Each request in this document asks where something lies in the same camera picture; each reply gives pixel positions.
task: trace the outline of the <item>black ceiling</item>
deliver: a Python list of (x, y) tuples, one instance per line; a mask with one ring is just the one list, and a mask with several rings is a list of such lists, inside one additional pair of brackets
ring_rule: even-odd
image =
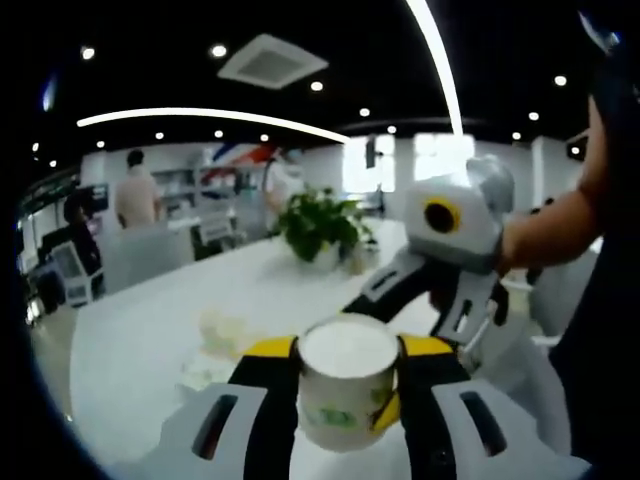
[[(582, 32), (572, 2), (429, 0), (453, 70), (466, 131), (509, 142), (519, 131), (569, 138), (586, 127), (586, 97), (599, 55)], [(132, 5), (112, 11), (36, 14), (28, 37), (24, 83), (29, 95), (29, 139), (21, 165), (29, 181), (77, 165), (96, 150), (163, 142), (257, 141), (307, 144), (317, 139), (278, 128), (202, 118), (120, 120), (78, 128), (80, 118), (145, 107), (204, 107), (266, 114), (335, 131), (369, 133), (398, 126), (447, 131), (448, 111), (428, 48), (403, 0), (301, 2), (273, 0)], [(280, 91), (229, 80), (217, 71), (261, 33), (294, 43), (329, 62), (328, 68)], [(213, 59), (216, 43), (227, 57)], [(83, 45), (95, 48), (82, 60)], [(554, 85), (565, 75), (567, 86)], [(53, 108), (42, 92), (56, 79)], [(311, 92), (319, 80), (324, 90)], [(371, 110), (363, 119), (358, 111)], [(531, 122), (530, 111), (540, 114)], [(40, 150), (33, 160), (31, 143)]]

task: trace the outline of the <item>table surface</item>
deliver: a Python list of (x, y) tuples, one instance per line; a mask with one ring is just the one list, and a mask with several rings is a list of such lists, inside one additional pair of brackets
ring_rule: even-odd
[[(391, 220), (369, 222), (380, 245), (379, 265), (385, 265), (406, 244), (404, 227)], [(300, 334), (340, 311), (374, 271), (311, 271), (282, 240), (263, 240), (83, 307), (70, 365), (76, 433), (102, 465), (138, 460), (158, 444), (163, 421), (185, 402), (178, 386), (185, 362), (202, 346), (203, 315), (234, 317), (268, 336)], [(426, 335), (436, 319), (423, 296), (390, 329)], [(401, 471), (409, 478), (408, 468), (397, 425), (372, 447), (342, 455), (296, 432), (291, 478), (403, 478)]]

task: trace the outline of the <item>led strip light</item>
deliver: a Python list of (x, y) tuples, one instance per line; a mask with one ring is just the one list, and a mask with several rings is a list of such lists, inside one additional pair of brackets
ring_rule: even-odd
[(125, 118), (139, 117), (162, 117), (162, 116), (183, 116), (183, 117), (214, 117), (228, 118), (231, 120), (244, 120), (245, 122), (262, 123), (265, 125), (273, 125), (274, 127), (288, 128), (299, 132), (324, 137), (339, 143), (347, 143), (350, 138), (346, 135), (324, 130), (318, 127), (312, 127), (304, 123), (292, 122), (282, 118), (269, 117), (267, 115), (258, 115), (256, 113), (235, 112), (232, 110), (217, 110), (214, 108), (184, 108), (184, 107), (165, 107), (165, 108), (140, 108), (137, 110), (123, 110), (121, 112), (103, 113), (93, 117), (78, 120), (78, 127), (86, 127), (95, 125), (96, 123), (110, 122), (113, 120), (122, 120)]
[(418, 26), (422, 31), (427, 46), (431, 51), (431, 56), (438, 70), (438, 77), (444, 92), (444, 99), (449, 109), (449, 117), (451, 117), (451, 127), (454, 135), (462, 135), (462, 116), (460, 115), (460, 105), (458, 104), (458, 94), (456, 93), (456, 85), (453, 81), (453, 73), (451, 73), (451, 65), (447, 58), (447, 52), (442, 43), (442, 37), (438, 32), (436, 21), (431, 15), (429, 5), (426, 0), (405, 0), (407, 6), (411, 9), (411, 13), (418, 22)]

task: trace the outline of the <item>yellow circle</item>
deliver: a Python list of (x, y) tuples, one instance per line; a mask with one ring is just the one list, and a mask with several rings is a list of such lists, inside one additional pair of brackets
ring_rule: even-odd
[(460, 228), (460, 210), (458, 210), (458, 207), (456, 205), (454, 205), (444, 197), (427, 198), (427, 200), (424, 202), (425, 210), (430, 205), (439, 205), (441, 207), (444, 207), (451, 214), (451, 217), (453, 218), (453, 226), (447, 232), (441, 232), (441, 233), (445, 233), (445, 234), (452, 233), (458, 230), (458, 228)]

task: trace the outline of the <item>potted plant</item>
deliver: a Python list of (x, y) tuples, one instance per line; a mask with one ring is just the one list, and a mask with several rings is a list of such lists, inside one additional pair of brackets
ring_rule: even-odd
[(372, 232), (362, 222), (362, 212), (356, 202), (339, 200), (331, 188), (292, 196), (279, 215), (276, 233), (281, 233), (295, 255), (307, 263), (332, 261), (319, 257), (346, 258), (359, 242), (372, 238)]

